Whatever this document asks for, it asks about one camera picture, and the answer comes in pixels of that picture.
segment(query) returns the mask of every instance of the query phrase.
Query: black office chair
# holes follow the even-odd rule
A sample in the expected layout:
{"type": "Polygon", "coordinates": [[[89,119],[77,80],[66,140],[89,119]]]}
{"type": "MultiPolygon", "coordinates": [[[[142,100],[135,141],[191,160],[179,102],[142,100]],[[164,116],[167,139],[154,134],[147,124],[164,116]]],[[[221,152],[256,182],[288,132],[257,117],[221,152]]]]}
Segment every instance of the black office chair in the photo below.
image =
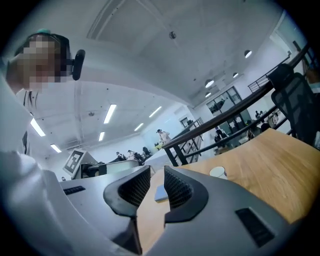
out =
{"type": "Polygon", "coordinates": [[[300,73],[293,73],[288,66],[276,71],[269,77],[275,87],[271,99],[290,121],[296,138],[313,145],[316,133],[320,131],[320,113],[315,96],[300,73]]]}

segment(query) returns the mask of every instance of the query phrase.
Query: headset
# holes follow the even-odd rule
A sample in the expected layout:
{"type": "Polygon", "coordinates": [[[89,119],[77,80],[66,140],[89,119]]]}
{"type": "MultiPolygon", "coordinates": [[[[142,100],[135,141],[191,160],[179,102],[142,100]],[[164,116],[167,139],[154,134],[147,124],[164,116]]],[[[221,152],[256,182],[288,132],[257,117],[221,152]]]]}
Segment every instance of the headset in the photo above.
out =
{"type": "Polygon", "coordinates": [[[60,44],[60,67],[55,70],[55,82],[58,83],[61,77],[67,76],[72,76],[75,81],[79,80],[86,56],[85,50],[78,50],[74,59],[72,59],[69,39],[62,35],[51,33],[48,29],[39,29],[36,33],[29,35],[25,42],[16,50],[14,56],[22,53],[24,48],[28,47],[30,41],[36,36],[47,36],[52,41],[60,44]]]}

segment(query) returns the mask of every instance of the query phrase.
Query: chair backrest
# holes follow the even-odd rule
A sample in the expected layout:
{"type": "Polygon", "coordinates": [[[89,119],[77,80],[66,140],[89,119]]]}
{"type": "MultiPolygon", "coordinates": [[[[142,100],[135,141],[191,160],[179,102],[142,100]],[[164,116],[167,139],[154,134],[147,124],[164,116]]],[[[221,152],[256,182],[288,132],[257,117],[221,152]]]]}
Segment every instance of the chair backrest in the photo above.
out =
{"type": "Polygon", "coordinates": [[[319,108],[307,81],[295,73],[288,85],[276,88],[272,101],[290,121],[297,139],[312,145],[319,126],[319,108]]]}

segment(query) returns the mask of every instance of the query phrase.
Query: desk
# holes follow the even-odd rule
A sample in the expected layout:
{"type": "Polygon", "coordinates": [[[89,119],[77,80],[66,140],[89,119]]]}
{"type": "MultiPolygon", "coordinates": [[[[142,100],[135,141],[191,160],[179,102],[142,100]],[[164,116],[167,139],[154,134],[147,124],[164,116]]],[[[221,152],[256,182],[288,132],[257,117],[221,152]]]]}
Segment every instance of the desk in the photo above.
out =
{"type": "MultiPolygon", "coordinates": [[[[228,180],[246,188],[275,208],[289,223],[305,216],[320,185],[320,151],[284,133],[268,129],[247,143],[201,162],[181,166],[209,175],[223,166],[228,180]]],[[[154,200],[164,171],[151,178],[151,187],[137,211],[137,225],[144,252],[164,230],[169,201],[154,200]]]]}

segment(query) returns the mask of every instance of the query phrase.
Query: white ceiling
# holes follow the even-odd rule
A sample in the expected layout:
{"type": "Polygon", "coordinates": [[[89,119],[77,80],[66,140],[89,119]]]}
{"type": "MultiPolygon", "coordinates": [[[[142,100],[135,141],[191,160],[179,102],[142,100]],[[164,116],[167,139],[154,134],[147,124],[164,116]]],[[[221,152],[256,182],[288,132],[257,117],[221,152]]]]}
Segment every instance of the white ceiling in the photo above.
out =
{"type": "Polygon", "coordinates": [[[44,89],[32,110],[46,133],[43,152],[51,154],[52,143],[92,146],[102,131],[105,141],[128,136],[173,101],[200,104],[245,70],[281,14],[269,0],[46,1],[13,35],[7,54],[39,28],[68,37],[73,54],[86,51],[80,81],[44,89]],[[253,54],[245,59],[247,49],[253,54]],[[117,108],[103,125],[111,103],[117,108]]]}

